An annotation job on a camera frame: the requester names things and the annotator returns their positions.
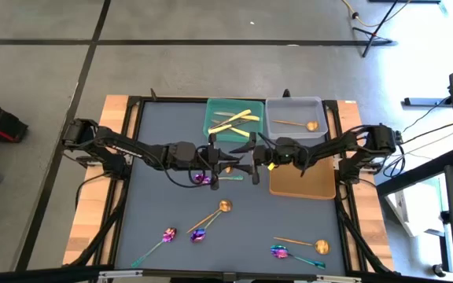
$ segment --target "concrete floor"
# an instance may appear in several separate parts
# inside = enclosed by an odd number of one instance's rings
[[[0,39],[91,39],[102,3],[0,0]],[[367,0],[350,3],[370,23],[389,8]],[[98,119],[106,94],[148,95],[150,87],[160,96],[207,97],[279,97],[289,88],[293,96],[356,100],[364,123],[403,129],[427,110],[403,109],[403,97],[447,96],[453,1],[444,7],[409,5],[381,30],[399,45],[373,48],[365,59],[355,47],[99,46],[76,116]],[[112,1],[101,38],[364,39],[351,26],[340,0],[119,0]],[[22,143],[0,144],[0,173],[6,177],[0,184],[0,271],[12,268],[86,51],[0,46],[0,105],[30,125]],[[448,109],[435,115],[452,119]],[[433,127],[431,122],[423,120],[407,136]],[[421,162],[411,157],[408,167]],[[60,266],[83,175],[80,166],[62,161],[30,268]],[[386,216],[396,270],[434,277],[425,269],[440,262],[438,240],[409,238]]]

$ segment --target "plastic container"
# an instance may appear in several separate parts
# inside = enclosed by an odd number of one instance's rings
[[[294,139],[320,138],[328,132],[328,124],[326,123],[321,98],[319,97],[268,98],[265,102],[265,113],[267,115],[267,129],[270,139],[280,137]],[[304,126],[272,122],[275,119],[302,124],[318,121],[319,127],[315,131],[309,131]]]
[[[218,120],[223,122],[230,118],[229,116],[216,115],[214,112],[228,112],[238,114],[246,109],[251,110],[251,116],[258,116],[260,121],[250,121],[241,125],[235,126],[239,130],[246,132],[261,132],[263,133],[263,103],[259,101],[246,101],[236,99],[221,99],[221,98],[209,98],[207,103],[207,109],[205,111],[204,128],[203,132],[206,138],[209,137],[208,128],[215,125],[212,120]],[[240,135],[232,130],[223,130],[216,134],[216,141],[221,142],[247,142],[248,138]]]

